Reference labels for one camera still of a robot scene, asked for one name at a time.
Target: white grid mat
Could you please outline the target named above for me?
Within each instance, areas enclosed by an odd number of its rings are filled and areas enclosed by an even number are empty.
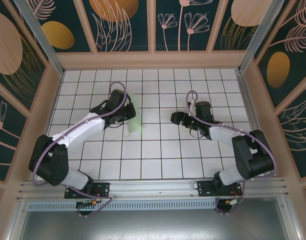
[[[112,81],[126,85],[142,110],[143,131],[108,128],[69,149],[69,166],[95,180],[211,178],[234,164],[232,148],[170,122],[193,89],[214,119],[245,131],[250,125],[233,69],[70,70],[65,72],[48,135],[75,124],[108,99]]]

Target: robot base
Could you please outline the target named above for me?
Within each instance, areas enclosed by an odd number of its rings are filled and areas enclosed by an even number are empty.
[[[209,181],[197,181],[198,196],[200,197],[230,197],[234,196],[234,191],[242,195],[241,185],[235,183],[229,187],[223,187],[218,191],[212,180]]]
[[[110,183],[108,182],[94,182],[92,185],[92,190],[90,191],[89,195],[92,196],[99,196],[99,197],[107,197],[109,194],[109,185]],[[65,199],[94,199],[94,197],[86,197],[81,194],[76,193],[74,190],[70,188],[65,189],[65,194],[64,194]]]

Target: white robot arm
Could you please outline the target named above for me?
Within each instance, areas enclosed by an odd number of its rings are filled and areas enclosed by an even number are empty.
[[[86,117],[67,130],[51,137],[46,135],[40,136],[35,143],[28,166],[29,170],[34,172],[35,166],[43,155],[43,152],[49,148],[49,146],[54,145],[49,149],[48,153],[43,156],[36,174],[52,186],[70,186],[89,195],[93,191],[93,179],[81,171],[68,167],[67,151],[68,149],[73,149],[75,146],[82,144],[90,136],[99,134],[111,124],[122,123],[134,118],[136,116],[136,111],[128,95],[128,104],[125,104],[114,114],[106,114],[117,109],[117,107],[123,103],[123,98],[123,91],[114,90],[109,100],[91,109]]]
[[[236,165],[214,175],[214,186],[219,194],[234,188],[237,182],[274,170],[273,160],[260,144],[236,129],[223,126],[221,122],[214,120],[209,102],[194,103],[192,101],[189,105],[190,109],[196,111],[198,119],[211,123],[212,126],[196,121],[190,114],[180,111],[172,114],[171,122],[181,124],[190,130],[196,130],[201,136],[224,143],[234,150]],[[264,134],[260,130],[251,131],[249,134],[269,149]]]

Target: vent grille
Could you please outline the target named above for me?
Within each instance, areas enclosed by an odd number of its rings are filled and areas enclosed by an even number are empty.
[[[134,210],[187,210],[187,209],[214,209],[215,199],[195,200],[143,200],[143,201],[112,201],[103,208],[103,211],[134,211]],[[68,212],[76,211],[76,202],[31,202],[28,212]],[[83,207],[81,211],[98,209],[103,203]]]

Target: green cloth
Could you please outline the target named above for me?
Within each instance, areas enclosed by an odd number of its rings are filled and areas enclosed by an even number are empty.
[[[128,132],[131,134],[142,129],[142,111],[139,109],[139,104],[136,98],[137,96],[130,93],[128,95],[132,99],[132,103],[136,111],[136,117],[127,121]]]

